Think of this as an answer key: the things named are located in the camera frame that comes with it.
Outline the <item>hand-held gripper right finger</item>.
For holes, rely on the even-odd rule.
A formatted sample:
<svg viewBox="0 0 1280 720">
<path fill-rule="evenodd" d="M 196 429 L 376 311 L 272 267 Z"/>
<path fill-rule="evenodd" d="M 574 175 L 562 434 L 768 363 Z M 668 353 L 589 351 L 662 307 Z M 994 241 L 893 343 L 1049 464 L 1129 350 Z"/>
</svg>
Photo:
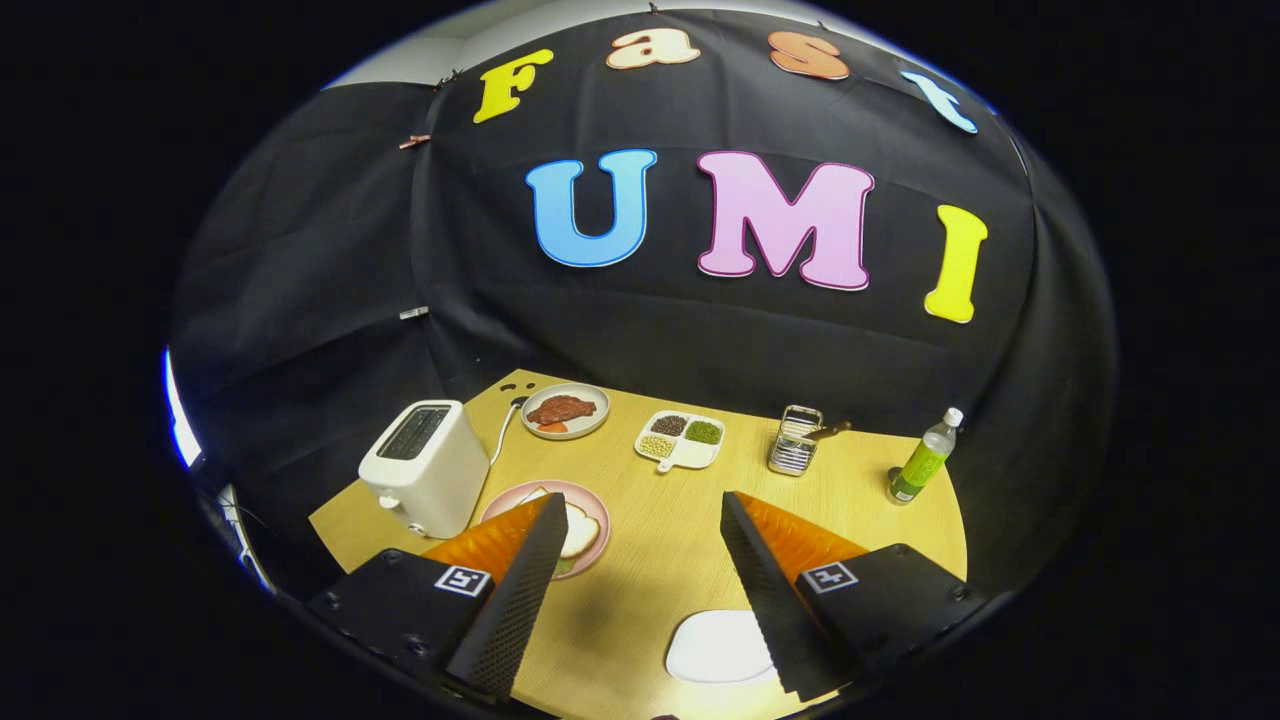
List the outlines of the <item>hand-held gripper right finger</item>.
<svg viewBox="0 0 1280 720">
<path fill-rule="evenodd" d="M 867 550 L 740 491 L 719 533 L 785 691 L 886 682 L 946 644 L 989 596 L 910 544 Z"/>
</svg>

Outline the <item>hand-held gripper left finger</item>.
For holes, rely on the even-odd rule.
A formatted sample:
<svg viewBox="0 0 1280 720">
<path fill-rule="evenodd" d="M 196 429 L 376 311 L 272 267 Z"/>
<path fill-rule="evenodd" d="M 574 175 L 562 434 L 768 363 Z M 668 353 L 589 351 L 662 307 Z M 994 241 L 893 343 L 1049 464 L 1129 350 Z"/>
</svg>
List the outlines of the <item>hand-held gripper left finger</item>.
<svg viewBox="0 0 1280 720">
<path fill-rule="evenodd" d="M 306 607 L 420 684 L 506 701 L 567 530 L 564 496 L 547 493 L 425 553 L 385 548 Z"/>
</svg>

